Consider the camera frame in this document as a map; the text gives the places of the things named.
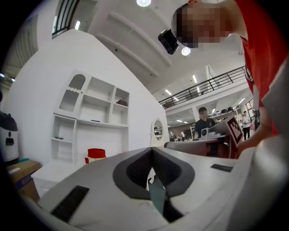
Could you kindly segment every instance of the black pants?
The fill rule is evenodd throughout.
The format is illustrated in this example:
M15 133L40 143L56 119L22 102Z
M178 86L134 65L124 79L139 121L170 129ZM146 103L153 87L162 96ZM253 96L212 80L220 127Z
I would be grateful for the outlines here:
M243 133L244 133L244 140L246 140L246 134L247 133L248 133L248 138L250 138L250 127L243 128Z

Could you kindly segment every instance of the arched cabinet door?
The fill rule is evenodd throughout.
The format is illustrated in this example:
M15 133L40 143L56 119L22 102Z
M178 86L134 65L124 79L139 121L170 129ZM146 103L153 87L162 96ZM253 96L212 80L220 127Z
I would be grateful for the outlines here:
M74 70L57 98L54 113L77 118L83 95L90 79L91 75Z

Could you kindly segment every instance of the drawer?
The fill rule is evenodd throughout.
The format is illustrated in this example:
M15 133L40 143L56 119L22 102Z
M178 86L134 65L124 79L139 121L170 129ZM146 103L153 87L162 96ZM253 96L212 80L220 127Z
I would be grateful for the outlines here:
M34 184L38 192L39 197L41 198L49 189L53 188L58 182L42 180L34 178Z

